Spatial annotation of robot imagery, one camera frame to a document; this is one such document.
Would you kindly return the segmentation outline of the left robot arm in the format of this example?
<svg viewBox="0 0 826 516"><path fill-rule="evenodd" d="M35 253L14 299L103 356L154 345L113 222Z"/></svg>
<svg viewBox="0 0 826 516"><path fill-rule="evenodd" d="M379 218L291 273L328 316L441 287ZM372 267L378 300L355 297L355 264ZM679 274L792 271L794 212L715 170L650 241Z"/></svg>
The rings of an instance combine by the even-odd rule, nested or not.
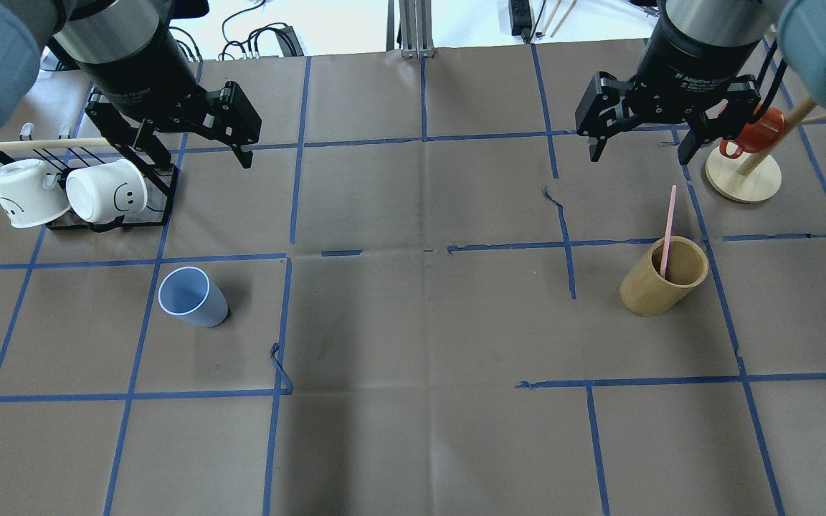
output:
<svg viewBox="0 0 826 516"><path fill-rule="evenodd" d="M194 132L232 149L243 168L262 120L233 81L198 85L171 36L207 1L0 1L0 128L37 79L46 47L60 48L94 84L86 114L112 147L170 163L161 133Z"/></svg>

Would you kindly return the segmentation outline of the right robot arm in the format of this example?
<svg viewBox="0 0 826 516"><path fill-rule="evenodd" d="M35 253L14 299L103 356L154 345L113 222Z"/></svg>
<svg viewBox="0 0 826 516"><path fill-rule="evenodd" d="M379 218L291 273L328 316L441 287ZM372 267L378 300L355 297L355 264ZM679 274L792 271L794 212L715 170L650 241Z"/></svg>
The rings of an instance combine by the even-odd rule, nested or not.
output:
<svg viewBox="0 0 826 516"><path fill-rule="evenodd" d="M781 68L799 75L826 109L826 1L657 1L659 19L628 81L597 72L576 108L576 131L600 159L606 142L643 124L688 125L686 164L701 147L735 138L761 104L759 82L740 73L776 27Z"/></svg>

